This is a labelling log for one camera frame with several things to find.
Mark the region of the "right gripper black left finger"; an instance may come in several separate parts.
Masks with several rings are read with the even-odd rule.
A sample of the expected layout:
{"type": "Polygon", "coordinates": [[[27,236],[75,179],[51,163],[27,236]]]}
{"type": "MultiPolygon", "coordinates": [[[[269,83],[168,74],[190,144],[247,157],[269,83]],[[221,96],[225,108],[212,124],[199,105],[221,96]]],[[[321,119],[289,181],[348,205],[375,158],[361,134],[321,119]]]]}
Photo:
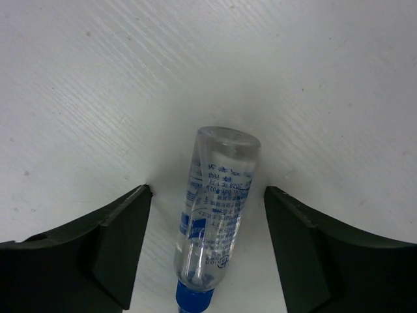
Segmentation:
{"type": "Polygon", "coordinates": [[[128,310],[151,199],[140,185],[62,226],[1,243],[1,311],[128,310]]]}

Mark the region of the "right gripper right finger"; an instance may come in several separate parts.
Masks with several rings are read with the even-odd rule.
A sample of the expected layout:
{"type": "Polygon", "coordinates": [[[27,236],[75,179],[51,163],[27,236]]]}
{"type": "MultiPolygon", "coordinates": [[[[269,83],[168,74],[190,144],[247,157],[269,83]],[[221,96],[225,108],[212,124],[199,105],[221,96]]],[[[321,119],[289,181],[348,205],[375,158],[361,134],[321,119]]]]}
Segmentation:
{"type": "Polygon", "coordinates": [[[275,186],[266,219],[288,312],[415,312],[416,245],[308,207],[275,186]]]}

